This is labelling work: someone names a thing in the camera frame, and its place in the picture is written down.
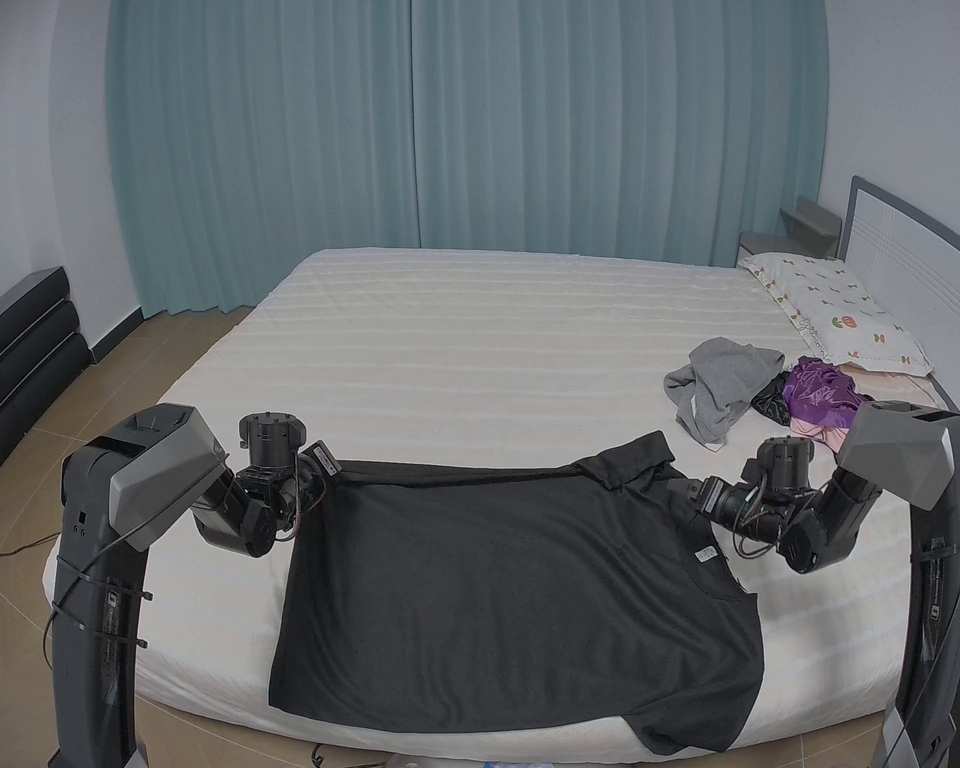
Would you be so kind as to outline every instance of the gray towel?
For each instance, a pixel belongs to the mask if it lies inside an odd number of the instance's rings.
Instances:
[[[690,352],[690,364],[663,379],[666,396],[697,443],[719,450],[750,401],[783,370],[783,353],[717,336]]]

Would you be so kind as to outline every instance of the white floral pillow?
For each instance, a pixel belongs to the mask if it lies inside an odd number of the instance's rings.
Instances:
[[[759,253],[737,266],[754,274],[824,362],[914,376],[933,371],[917,340],[842,261]]]

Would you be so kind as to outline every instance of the curtain fold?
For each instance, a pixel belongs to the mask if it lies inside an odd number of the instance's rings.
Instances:
[[[816,198],[822,2],[413,0],[427,248],[732,266]]]
[[[407,0],[116,0],[114,186],[145,315],[420,244]]]
[[[115,0],[143,311],[255,304],[322,248],[732,266],[816,198],[823,0]]]

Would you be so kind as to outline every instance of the wall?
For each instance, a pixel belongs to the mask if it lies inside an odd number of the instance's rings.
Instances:
[[[0,293],[63,266],[87,343],[139,305],[110,178],[109,0],[0,3]]]
[[[827,0],[827,35],[820,205],[856,174],[960,231],[960,3]]]

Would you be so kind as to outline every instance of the black t-shirt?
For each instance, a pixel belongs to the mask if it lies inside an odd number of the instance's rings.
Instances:
[[[415,733],[621,715],[659,755],[727,749],[756,596],[672,461],[654,432],[556,469],[343,462],[294,546],[271,706]]]

